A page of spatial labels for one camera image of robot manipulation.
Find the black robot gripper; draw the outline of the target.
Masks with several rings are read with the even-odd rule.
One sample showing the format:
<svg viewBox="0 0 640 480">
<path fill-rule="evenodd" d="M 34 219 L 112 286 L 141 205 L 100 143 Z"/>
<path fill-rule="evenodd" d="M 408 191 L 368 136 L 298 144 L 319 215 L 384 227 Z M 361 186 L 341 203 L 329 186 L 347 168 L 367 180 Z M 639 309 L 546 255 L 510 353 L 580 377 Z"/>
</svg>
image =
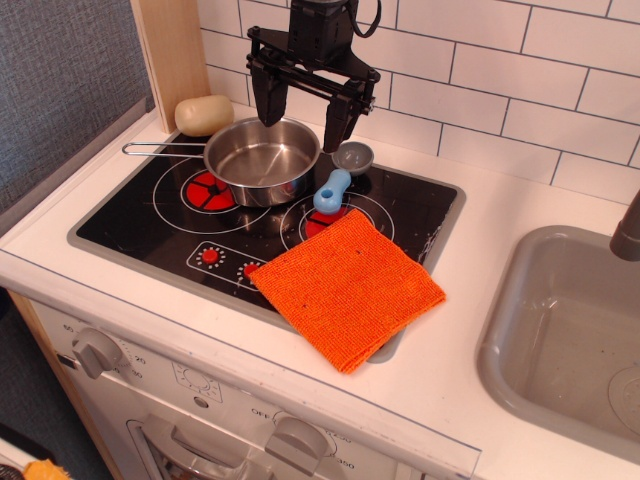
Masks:
<svg viewBox="0 0 640 480">
<path fill-rule="evenodd" d="M 323 150 L 336 152 L 351 136 L 360 114 L 374 104 L 378 72 L 352 51 L 353 38 L 368 38 L 357 22 L 357 1 L 293 1 L 286 31 L 254 26 L 247 31 L 247 68 L 258 118 L 274 126 L 285 114 L 288 88 L 329 100 Z"/>
</svg>

